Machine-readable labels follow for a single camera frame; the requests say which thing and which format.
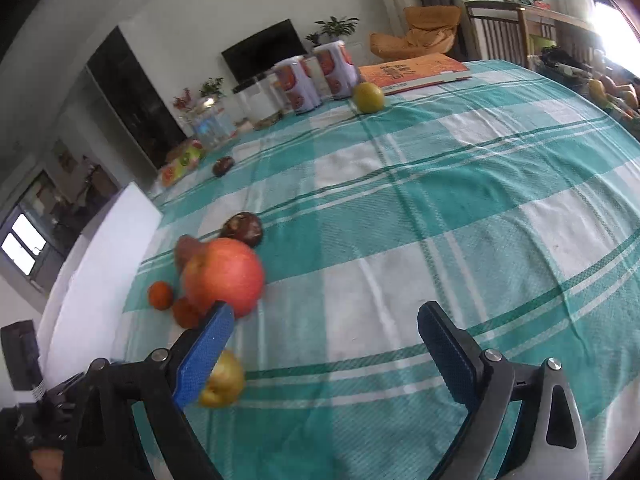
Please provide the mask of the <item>right red white can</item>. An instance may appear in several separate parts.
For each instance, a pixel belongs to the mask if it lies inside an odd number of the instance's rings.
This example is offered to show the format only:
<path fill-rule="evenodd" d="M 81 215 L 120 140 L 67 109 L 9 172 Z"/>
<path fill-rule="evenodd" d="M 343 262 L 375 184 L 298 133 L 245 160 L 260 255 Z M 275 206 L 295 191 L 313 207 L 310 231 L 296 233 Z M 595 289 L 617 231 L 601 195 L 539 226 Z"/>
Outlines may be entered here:
<path fill-rule="evenodd" d="M 336 40 L 314 48 L 326 83 L 334 99 L 349 99 L 359 84 L 359 73 L 343 40 Z"/>

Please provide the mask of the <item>large red apple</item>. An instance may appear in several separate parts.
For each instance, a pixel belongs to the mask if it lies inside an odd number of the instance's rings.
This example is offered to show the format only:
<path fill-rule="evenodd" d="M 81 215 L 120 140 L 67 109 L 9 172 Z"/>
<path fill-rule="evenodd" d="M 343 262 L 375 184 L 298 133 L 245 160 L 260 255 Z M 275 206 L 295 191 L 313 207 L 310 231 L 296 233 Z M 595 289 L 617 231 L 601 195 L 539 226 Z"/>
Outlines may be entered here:
<path fill-rule="evenodd" d="M 189 259 L 181 273 L 181 285 L 186 299 L 201 313 L 216 302 L 224 302 L 232 307 L 236 318 L 244 318 L 262 296 L 265 271 L 247 244 L 217 238 Z"/>

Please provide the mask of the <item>white cardboard box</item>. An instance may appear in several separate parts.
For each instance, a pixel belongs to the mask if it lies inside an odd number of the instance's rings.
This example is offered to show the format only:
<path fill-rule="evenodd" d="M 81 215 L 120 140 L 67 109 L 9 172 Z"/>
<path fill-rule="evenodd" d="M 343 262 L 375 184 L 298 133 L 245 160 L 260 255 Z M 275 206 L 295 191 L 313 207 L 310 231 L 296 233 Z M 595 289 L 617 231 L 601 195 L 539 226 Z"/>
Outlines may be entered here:
<path fill-rule="evenodd" d="M 161 218 L 131 182 L 81 231 L 38 327 L 39 364 L 47 388 L 111 355 L 130 286 Z"/>

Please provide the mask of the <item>yellow-green round fruit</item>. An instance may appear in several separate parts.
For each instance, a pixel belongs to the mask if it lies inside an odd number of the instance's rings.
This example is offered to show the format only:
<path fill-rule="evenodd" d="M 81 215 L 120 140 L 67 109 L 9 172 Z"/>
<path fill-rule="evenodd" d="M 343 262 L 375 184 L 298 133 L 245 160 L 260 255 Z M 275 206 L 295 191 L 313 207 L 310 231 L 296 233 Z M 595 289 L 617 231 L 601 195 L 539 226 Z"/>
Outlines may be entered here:
<path fill-rule="evenodd" d="M 360 82 L 352 90 L 352 100 L 361 114 L 380 112 L 385 107 L 383 91 L 370 82 Z"/>

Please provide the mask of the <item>small orange tangerine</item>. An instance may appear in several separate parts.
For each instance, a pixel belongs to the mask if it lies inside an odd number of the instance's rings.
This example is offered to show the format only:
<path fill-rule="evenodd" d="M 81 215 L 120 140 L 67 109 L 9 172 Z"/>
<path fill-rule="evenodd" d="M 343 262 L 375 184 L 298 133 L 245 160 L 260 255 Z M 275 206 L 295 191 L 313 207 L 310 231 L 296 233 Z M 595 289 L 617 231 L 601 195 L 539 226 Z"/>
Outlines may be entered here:
<path fill-rule="evenodd" d="M 171 313 L 175 322 L 185 330 L 197 328 L 205 316 L 197 307 L 192 306 L 186 297 L 181 297 L 175 301 L 171 307 Z"/>
<path fill-rule="evenodd" d="M 174 303 L 174 290 L 165 281 L 156 281 L 148 288 L 149 305 L 160 311 L 168 310 Z"/>

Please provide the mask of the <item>yellow pear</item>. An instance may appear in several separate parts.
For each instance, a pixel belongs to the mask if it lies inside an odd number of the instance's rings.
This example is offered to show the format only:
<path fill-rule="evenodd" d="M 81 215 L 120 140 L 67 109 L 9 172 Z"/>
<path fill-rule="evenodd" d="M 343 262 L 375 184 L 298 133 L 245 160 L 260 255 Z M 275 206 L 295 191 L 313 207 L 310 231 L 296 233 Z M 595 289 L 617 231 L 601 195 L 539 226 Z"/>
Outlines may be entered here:
<path fill-rule="evenodd" d="M 209 374 L 198 403 L 206 408 L 225 408 L 239 399 L 244 387 L 241 362 L 231 351 L 224 350 Z"/>

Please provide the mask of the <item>left red white can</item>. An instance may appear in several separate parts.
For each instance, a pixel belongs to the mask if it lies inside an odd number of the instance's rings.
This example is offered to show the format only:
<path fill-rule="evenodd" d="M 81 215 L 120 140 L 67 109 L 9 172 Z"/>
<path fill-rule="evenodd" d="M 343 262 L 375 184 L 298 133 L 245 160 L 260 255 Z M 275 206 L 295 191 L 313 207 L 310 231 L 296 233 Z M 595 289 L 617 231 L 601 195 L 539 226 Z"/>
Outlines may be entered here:
<path fill-rule="evenodd" d="M 296 115 L 311 112 L 321 105 L 318 90 L 301 55 L 277 62 L 273 71 Z"/>

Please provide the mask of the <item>dark red-brown fruit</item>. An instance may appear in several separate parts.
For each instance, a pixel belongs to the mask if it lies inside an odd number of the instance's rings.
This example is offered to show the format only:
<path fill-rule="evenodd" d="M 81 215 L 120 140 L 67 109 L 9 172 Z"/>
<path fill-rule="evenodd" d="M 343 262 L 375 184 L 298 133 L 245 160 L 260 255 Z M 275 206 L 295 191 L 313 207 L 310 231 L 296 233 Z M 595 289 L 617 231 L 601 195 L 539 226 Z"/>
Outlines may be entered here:
<path fill-rule="evenodd" d="M 248 247 L 255 248 L 262 242 L 264 230 L 256 214 L 243 211 L 224 222 L 219 236 L 239 240 Z"/>

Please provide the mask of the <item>kiwi print packet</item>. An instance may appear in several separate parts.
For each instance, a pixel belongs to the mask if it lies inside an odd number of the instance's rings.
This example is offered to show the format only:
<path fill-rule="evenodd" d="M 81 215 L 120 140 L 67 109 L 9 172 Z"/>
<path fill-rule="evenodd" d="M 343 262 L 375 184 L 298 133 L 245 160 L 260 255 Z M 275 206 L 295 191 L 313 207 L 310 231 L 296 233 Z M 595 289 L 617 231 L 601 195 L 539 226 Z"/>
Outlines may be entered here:
<path fill-rule="evenodd" d="M 198 140 L 191 140 L 178 149 L 177 155 L 160 170 L 160 184 L 170 188 L 190 171 L 195 169 L 204 158 L 204 146 Z"/>

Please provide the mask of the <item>wooden dining chair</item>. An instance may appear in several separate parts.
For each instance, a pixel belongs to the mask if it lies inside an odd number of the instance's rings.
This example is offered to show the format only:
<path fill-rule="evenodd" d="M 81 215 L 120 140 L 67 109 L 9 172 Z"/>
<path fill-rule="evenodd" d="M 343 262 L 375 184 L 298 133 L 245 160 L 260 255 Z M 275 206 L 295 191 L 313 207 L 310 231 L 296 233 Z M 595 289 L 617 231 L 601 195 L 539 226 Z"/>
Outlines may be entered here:
<path fill-rule="evenodd" d="M 504 1 L 469 1 L 466 15 L 483 60 L 503 60 L 526 67 L 529 57 L 525 6 Z"/>

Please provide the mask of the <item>orange book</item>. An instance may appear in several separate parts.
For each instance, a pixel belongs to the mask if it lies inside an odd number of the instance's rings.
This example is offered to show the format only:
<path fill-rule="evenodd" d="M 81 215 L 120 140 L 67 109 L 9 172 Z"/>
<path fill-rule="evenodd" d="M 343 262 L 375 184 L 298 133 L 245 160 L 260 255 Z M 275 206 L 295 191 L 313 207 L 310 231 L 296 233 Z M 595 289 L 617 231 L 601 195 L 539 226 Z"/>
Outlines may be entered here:
<path fill-rule="evenodd" d="M 361 66 L 359 73 L 364 82 L 375 84 L 386 96 L 471 77 L 464 64 L 441 53 Z"/>

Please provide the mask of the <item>orange bean bag chair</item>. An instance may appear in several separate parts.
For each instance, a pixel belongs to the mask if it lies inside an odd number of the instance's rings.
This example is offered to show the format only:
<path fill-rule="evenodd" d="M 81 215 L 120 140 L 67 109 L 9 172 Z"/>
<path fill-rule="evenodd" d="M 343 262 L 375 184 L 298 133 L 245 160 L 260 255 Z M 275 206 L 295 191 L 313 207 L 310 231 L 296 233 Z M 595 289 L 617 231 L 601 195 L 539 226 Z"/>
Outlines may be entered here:
<path fill-rule="evenodd" d="M 457 6 L 408 6 L 403 37 L 370 33 L 370 50 L 385 62 L 449 52 L 456 42 L 461 10 Z"/>

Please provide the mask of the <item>cluttered side table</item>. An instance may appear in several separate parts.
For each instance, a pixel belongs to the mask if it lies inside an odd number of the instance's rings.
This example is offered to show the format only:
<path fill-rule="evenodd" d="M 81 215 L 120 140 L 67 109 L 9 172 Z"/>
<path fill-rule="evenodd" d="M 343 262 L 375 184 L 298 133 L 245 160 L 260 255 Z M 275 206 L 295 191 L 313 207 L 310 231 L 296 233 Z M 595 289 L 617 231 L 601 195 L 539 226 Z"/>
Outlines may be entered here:
<path fill-rule="evenodd" d="M 573 58 L 557 46 L 529 55 L 528 68 L 572 89 L 610 115 L 639 139 L 639 78 L 621 67 L 608 67 L 600 51 L 596 67 Z"/>

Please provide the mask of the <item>clear jar black lid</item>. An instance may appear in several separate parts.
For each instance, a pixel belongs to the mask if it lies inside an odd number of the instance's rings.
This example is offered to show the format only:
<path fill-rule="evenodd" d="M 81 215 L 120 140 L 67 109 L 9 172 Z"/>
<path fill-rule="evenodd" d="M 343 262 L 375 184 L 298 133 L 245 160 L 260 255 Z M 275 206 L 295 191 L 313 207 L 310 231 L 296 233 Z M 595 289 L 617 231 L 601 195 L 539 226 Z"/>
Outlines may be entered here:
<path fill-rule="evenodd" d="M 264 73 L 242 81 L 232 92 L 255 130 L 268 128 L 280 119 L 280 108 Z"/>

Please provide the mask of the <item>black television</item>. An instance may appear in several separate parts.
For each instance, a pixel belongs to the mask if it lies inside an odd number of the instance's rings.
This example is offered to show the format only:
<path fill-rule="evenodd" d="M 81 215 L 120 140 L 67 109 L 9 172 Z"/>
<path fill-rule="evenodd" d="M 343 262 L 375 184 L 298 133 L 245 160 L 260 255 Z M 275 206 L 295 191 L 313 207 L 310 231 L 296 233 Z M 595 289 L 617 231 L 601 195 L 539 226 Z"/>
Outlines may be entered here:
<path fill-rule="evenodd" d="M 282 60 L 306 54 L 290 20 L 271 25 L 221 52 L 237 82 L 268 72 Z"/>

